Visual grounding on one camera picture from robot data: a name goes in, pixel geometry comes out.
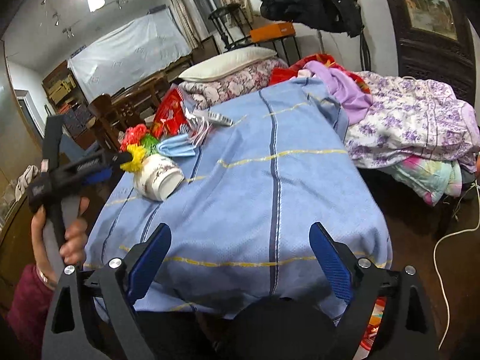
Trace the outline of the person's left hand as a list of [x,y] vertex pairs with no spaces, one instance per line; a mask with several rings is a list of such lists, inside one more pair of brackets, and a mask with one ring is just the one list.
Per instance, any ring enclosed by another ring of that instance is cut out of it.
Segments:
[[[66,242],[59,249],[59,256],[67,265],[79,266],[86,261],[85,247],[88,241],[88,224],[82,217],[89,207],[89,198],[82,197],[78,205],[78,217],[72,221],[65,232]],[[41,206],[32,217],[31,237],[32,251],[36,262],[36,272],[48,289],[54,290],[58,283],[58,276],[52,268],[43,242],[43,228],[47,222],[46,210]]]

